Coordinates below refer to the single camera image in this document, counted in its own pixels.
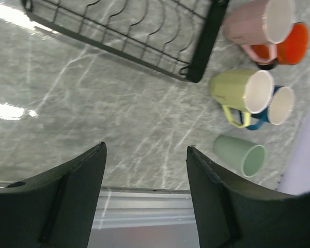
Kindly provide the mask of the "yellow-green faceted mug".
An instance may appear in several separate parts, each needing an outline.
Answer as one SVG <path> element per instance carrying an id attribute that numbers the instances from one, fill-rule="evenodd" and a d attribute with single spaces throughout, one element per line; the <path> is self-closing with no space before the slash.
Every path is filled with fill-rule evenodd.
<path id="1" fill-rule="evenodd" d="M 227 70 L 209 81 L 209 94 L 221 105 L 227 120 L 237 128 L 251 124 L 274 92 L 274 78 L 266 70 Z"/>

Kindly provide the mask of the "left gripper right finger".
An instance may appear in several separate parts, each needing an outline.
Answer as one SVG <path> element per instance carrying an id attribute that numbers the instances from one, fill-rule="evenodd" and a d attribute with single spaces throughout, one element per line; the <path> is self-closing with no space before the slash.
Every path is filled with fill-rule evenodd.
<path id="1" fill-rule="evenodd" d="M 262 187 L 193 146 L 186 162 L 200 247 L 310 247 L 310 192 Z"/>

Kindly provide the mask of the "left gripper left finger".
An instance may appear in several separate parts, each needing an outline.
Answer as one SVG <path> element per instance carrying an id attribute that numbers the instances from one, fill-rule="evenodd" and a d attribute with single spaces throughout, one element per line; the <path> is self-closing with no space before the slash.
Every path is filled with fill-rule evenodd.
<path id="1" fill-rule="evenodd" d="M 106 165 L 106 144 L 0 187 L 0 247 L 87 247 Z"/>

